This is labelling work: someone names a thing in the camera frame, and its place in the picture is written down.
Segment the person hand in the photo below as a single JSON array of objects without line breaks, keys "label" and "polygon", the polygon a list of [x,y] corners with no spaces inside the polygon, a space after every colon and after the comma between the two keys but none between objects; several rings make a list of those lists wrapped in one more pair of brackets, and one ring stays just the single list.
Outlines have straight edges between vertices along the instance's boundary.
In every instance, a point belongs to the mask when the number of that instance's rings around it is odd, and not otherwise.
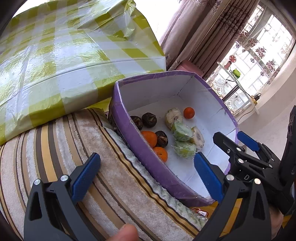
[{"label": "person hand", "polygon": [[138,232],[135,226],[130,224],[125,224],[117,232],[108,239],[108,241],[138,241]]}]

